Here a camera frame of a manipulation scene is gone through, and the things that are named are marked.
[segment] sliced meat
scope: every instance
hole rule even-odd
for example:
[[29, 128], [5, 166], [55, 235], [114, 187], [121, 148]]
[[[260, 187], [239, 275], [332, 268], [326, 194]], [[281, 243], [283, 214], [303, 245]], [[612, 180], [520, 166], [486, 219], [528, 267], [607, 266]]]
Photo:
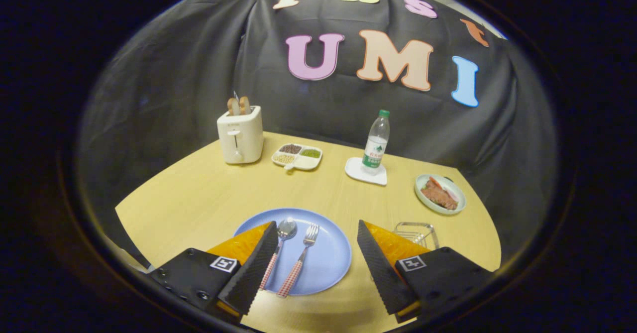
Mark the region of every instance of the sliced meat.
[[435, 204], [447, 210], [455, 210], [458, 207], [458, 203], [452, 199], [445, 190], [442, 190], [431, 180], [427, 181], [425, 188], [421, 189], [421, 192], [427, 199], [430, 199]]

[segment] checkered handle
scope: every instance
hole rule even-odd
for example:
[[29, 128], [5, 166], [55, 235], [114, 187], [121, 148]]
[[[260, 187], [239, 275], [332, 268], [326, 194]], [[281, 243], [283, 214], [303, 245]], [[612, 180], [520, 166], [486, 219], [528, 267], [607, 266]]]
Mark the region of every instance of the checkered handle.
[[265, 289], [266, 283], [268, 283], [268, 278], [270, 278], [272, 269], [273, 267], [275, 267], [275, 263], [277, 262], [277, 257], [278, 257], [278, 254], [273, 254], [272, 258], [270, 258], [270, 263], [268, 263], [266, 274], [264, 274], [263, 279], [261, 280], [261, 286], [259, 286], [259, 290]]
[[299, 272], [301, 271], [302, 266], [303, 266], [303, 263], [301, 261], [297, 261], [296, 263], [294, 263], [294, 267], [292, 268], [292, 271], [285, 279], [285, 282], [281, 286], [281, 289], [279, 290], [279, 292], [277, 292], [277, 297], [281, 297], [281, 298], [287, 297], [287, 294], [292, 289], [292, 286], [294, 286], [294, 282], [296, 282], [296, 278], [299, 276]]

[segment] spoon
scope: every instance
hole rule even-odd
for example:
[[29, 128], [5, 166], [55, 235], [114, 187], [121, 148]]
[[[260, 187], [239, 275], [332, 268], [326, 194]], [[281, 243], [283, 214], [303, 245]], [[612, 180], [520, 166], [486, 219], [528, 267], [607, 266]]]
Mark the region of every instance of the spoon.
[[272, 269], [274, 268], [275, 263], [277, 262], [278, 253], [281, 247], [283, 246], [283, 242], [285, 240], [289, 240], [290, 238], [293, 238], [294, 235], [296, 235], [296, 221], [294, 221], [293, 218], [287, 218], [285, 220], [282, 220], [279, 223], [277, 233], [279, 237], [281, 238], [281, 240], [279, 241], [279, 245], [277, 246], [277, 249], [275, 249], [275, 253], [272, 255], [272, 258], [270, 259], [270, 263], [268, 263], [268, 268], [266, 269], [266, 274], [264, 274], [263, 279], [261, 280], [261, 285], [259, 286], [259, 290], [264, 289], [264, 287], [266, 286], [266, 283], [268, 283], [268, 278], [270, 277], [270, 274], [272, 273]]

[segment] black cloth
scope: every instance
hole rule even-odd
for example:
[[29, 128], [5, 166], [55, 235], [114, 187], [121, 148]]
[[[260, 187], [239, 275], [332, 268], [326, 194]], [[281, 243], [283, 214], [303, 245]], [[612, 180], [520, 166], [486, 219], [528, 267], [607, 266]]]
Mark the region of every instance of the black cloth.
[[[404, 0], [299, 1], [272, 9], [279, 0], [184, 0], [116, 54], [80, 138], [80, 168], [96, 211], [107, 213], [162, 169], [217, 140], [216, 118], [232, 90], [262, 106], [266, 131], [355, 147], [366, 142], [378, 110], [387, 109], [386, 152], [458, 168], [494, 220], [504, 263], [539, 228], [559, 170], [550, 93], [524, 54], [476, 23], [484, 47], [460, 21], [469, 18], [433, 0], [424, 1], [437, 18], [411, 13]], [[432, 45], [431, 89], [390, 83], [382, 66], [380, 81], [357, 77], [362, 29], [386, 33], [398, 51], [410, 40]], [[336, 71], [321, 81], [294, 77], [285, 40], [312, 36], [306, 61], [318, 66], [325, 33], [345, 36]], [[451, 96], [458, 82], [453, 56], [478, 65], [477, 107]], [[114, 242], [132, 249], [116, 215], [102, 221]]]

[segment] pink letter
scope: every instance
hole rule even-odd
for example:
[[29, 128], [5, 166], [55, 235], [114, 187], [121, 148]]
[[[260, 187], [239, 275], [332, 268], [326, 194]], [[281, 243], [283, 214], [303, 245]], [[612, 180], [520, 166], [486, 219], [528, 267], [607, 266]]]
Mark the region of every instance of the pink letter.
[[323, 50], [323, 64], [312, 68], [305, 64], [305, 53], [307, 44], [312, 41], [311, 36], [293, 36], [287, 38], [285, 43], [289, 46], [287, 55], [287, 66], [290, 72], [299, 79], [305, 81], [320, 81], [334, 73], [336, 70], [336, 59], [338, 57], [338, 44], [345, 39], [343, 34], [330, 33], [321, 35], [318, 40], [325, 44]]
[[421, 0], [405, 0], [405, 8], [411, 13], [416, 13], [429, 18], [436, 18], [437, 13], [431, 4]]

